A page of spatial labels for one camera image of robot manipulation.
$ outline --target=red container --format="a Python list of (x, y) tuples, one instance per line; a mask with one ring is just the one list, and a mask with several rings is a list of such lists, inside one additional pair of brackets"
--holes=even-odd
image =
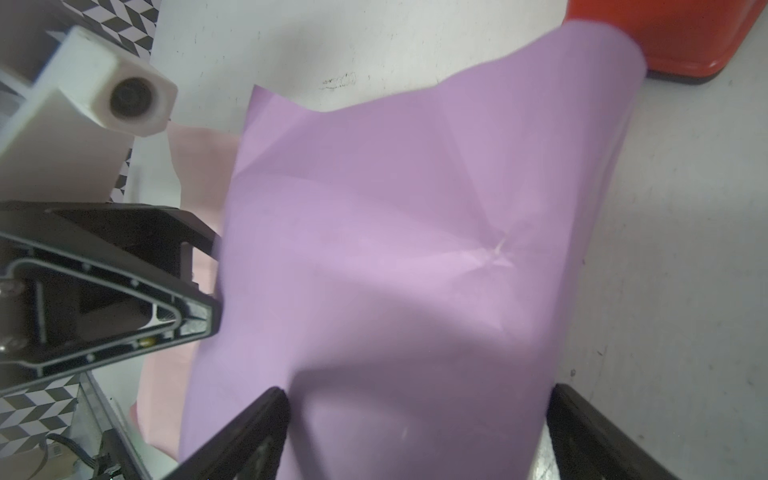
[(640, 44), (648, 68), (703, 83), (725, 67), (768, 0), (569, 0), (565, 21), (597, 20)]

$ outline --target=black cable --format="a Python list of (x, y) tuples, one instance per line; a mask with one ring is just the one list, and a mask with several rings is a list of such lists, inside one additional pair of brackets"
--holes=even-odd
[(96, 461), (74, 440), (68, 439), (67, 437), (59, 435), (58, 433), (49, 433), (45, 436), (45, 438), (53, 440), (54, 442), (61, 443), (63, 446), (72, 450), (72, 453), (77, 455), (84, 464), (88, 465), (90, 468), (96, 468)]
[(86, 464), (89, 468), (96, 468), (96, 461), (85, 451), (83, 448), (77, 444), (72, 439), (68, 439), (67, 437), (63, 435), (59, 435), (58, 433), (49, 433), (42, 439), (40, 439), (40, 443), (38, 446), (43, 451), (43, 459), (40, 461), (40, 465), (35, 469), (34, 472), (32, 472), (32, 475), (30, 475), (27, 480), (32, 480), (35, 475), (40, 473), (40, 471), (45, 467), (45, 464), (48, 463), (48, 442), (47, 440), (53, 440), (54, 442), (61, 443), (63, 446), (67, 447), (78, 456), (80, 460), (84, 464)]

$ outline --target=patterned wall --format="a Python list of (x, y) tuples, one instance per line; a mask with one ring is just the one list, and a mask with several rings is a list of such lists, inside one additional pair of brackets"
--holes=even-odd
[(32, 450), (48, 433), (67, 436), (80, 376), (68, 376), (0, 398), (0, 458)]
[(160, 0), (62, 0), (94, 30), (102, 30), (128, 51), (149, 60)]

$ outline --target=purple cloth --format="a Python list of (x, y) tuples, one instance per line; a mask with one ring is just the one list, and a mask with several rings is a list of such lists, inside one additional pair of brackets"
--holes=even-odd
[(570, 22), (340, 111), (256, 88), (181, 457), (280, 386), (282, 480), (525, 478), (644, 75), (629, 37)]

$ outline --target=white table surface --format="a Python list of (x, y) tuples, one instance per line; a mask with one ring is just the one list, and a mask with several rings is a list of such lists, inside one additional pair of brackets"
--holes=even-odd
[[(239, 133), (254, 84), (323, 111), (423, 88), (564, 8), (164, 0), (151, 63), (179, 87), (174, 121)], [(709, 84), (645, 82), (558, 377), (682, 479), (768, 478), (767, 52), (765, 12)], [(137, 139), (126, 201), (178, 205), (164, 134)]]

